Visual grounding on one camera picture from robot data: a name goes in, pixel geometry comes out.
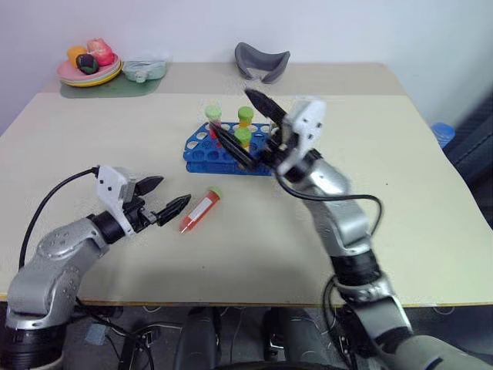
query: beige table top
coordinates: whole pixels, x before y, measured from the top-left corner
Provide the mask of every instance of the beige table top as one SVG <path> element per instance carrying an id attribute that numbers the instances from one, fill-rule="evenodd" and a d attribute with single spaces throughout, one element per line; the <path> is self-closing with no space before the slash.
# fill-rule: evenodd
<path id="1" fill-rule="evenodd" d="M 493 232 L 397 80 L 377 64 L 291 65 L 260 87 L 286 109 L 295 98 L 327 101 L 316 148 L 372 193 L 386 212 L 374 250 L 404 304 L 493 301 Z M 185 140 L 203 107 L 235 120 L 247 104 L 231 65 L 171 66 L 157 92 L 139 98 L 64 99 L 57 84 L 39 93 L 0 137 L 0 298 L 39 201 L 60 180 L 99 163 L 165 181 L 147 196 L 160 209 L 185 193 L 218 185 L 224 197 L 191 232 L 179 219 L 111 246 L 86 275 L 81 298 L 104 302 L 317 304 L 330 260 L 303 204 L 268 177 L 188 173 Z M 260 114 L 257 122 L 266 122 Z M 102 205 L 87 177 L 61 190 L 43 211 L 28 259 L 43 234 Z M 371 204 L 361 203 L 369 217 Z"/>

